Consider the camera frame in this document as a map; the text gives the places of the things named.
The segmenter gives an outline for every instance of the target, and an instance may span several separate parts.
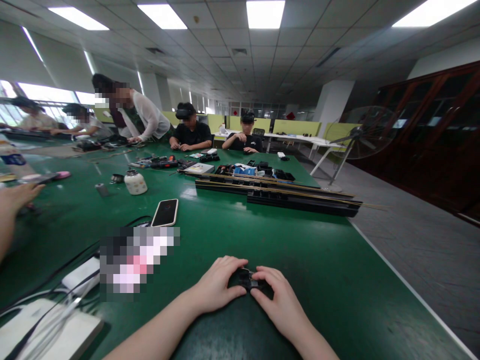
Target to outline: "bottle label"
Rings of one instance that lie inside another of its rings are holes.
[[[22,166],[27,163],[27,161],[21,154],[4,155],[4,156],[0,156],[0,158],[3,160],[5,165]]]

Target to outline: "hand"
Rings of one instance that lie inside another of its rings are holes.
[[[35,183],[7,187],[0,190],[0,208],[11,209],[15,214],[28,205],[42,191],[45,185]]]
[[[252,148],[252,147],[244,147],[244,148],[243,148],[243,151],[246,151],[246,152],[249,152],[249,153],[258,153],[258,151],[255,150],[255,149]]]
[[[255,288],[250,291],[250,294],[265,310],[278,331],[294,345],[308,332],[317,332],[284,275],[271,267],[257,266],[256,269],[258,272],[251,278],[265,280],[270,284],[274,291],[273,300]]]
[[[182,150],[182,151],[191,151],[191,150],[193,150],[192,145],[188,145],[188,144],[182,144],[182,145],[180,145],[179,148],[180,148],[180,150]]]
[[[247,135],[245,135],[244,133],[242,132],[239,132],[239,133],[236,133],[235,134],[235,137],[240,140],[242,143],[246,143],[247,142]]]
[[[187,290],[199,314],[223,308],[233,299],[247,293],[240,285],[227,288],[227,284],[235,270],[242,268],[248,262],[233,256],[219,257],[215,260],[201,279]]]
[[[140,138],[140,136],[134,136],[134,137],[130,137],[128,139],[128,142],[131,144],[131,143],[141,143],[143,140]]]

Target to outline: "white cardigan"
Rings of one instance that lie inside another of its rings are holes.
[[[133,105],[136,112],[140,116],[141,122],[145,125],[145,131],[140,134],[132,120],[130,120],[124,109],[119,108],[118,111],[125,120],[126,127],[130,130],[133,137],[139,137],[142,141],[154,136],[160,139],[170,130],[170,121],[162,114],[155,104],[145,95],[133,90]]]

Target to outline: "workbench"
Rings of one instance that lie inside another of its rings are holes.
[[[127,163],[152,153],[183,158],[192,152],[173,152],[168,145],[151,144],[98,164],[87,159],[111,153],[96,151],[68,159],[26,155],[38,172],[69,171],[71,177],[46,186],[34,201],[40,215],[17,220],[15,238],[21,247],[0,266],[0,307],[40,284],[96,240],[111,236],[142,215],[153,216],[160,201],[178,199],[177,246],[168,248],[168,255],[147,276],[133,302],[99,302],[94,307],[94,315],[105,325],[82,359],[101,359],[193,286],[224,255],[248,259],[247,267],[252,270],[257,265],[279,269],[340,359],[469,359],[462,344],[347,218],[247,203],[244,195],[197,191],[194,177],[170,176],[174,169],[138,169],[148,186],[139,196],[130,195],[124,183],[109,184],[113,173],[124,174]],[[241,151],[221,149],[218,155],[220,161],[210,164],[267,161],[292,173],[302,185],[317,185],[293,157],[280,161],[276,154],[244,156]],[[106,184],[109,197],[100,197],[94,188],[97,183]],[[51,289],[71,270],[62,271],[43,290]],[[2,318],[0,325],[9,318]],[[300,356],[246,295],[199,317],[172,358],[278,360]]]

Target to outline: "wooden cabinet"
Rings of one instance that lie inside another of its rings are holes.
[[[350,162],[452,213],[480,211],[480,61],[381,88],[395,113],[382,152]]]

